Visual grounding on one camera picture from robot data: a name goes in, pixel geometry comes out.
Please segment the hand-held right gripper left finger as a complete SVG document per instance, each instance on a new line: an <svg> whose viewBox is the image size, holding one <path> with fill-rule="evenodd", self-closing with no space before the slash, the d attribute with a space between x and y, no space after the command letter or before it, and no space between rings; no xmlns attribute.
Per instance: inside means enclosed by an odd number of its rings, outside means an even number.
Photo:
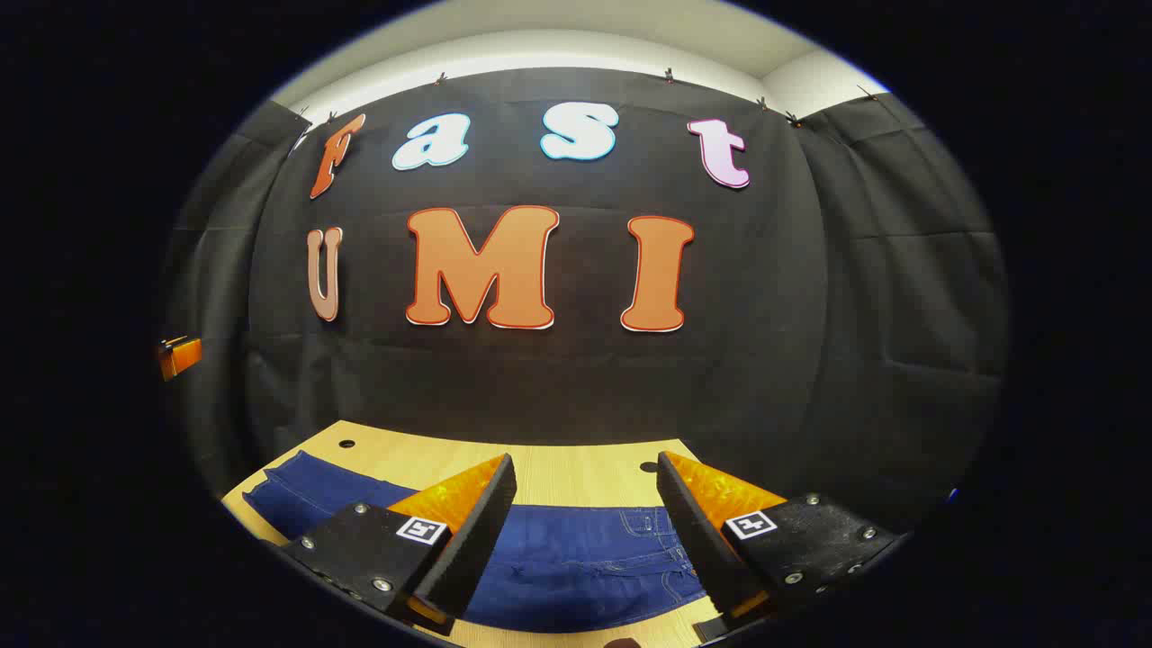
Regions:
<svg viewBox="0 0 1152 648"><path fill-rule="evenodd" d="M388 506L354 502L279 553L358 606L449 635L472 603L515 493L513 458L501 453Z"/></svg>

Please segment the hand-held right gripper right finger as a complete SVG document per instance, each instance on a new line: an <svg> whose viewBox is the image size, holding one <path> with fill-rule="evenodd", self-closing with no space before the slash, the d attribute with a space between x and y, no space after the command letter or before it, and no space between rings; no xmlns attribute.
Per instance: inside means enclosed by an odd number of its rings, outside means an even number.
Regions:
<svg viewBox="0 0 1152 648"><path fill-rule="evenodd" d="M704 645L797 617L904 544L826 495L786 498L679 453L659 454L657 489L717 610L694 624Z"/></svg>

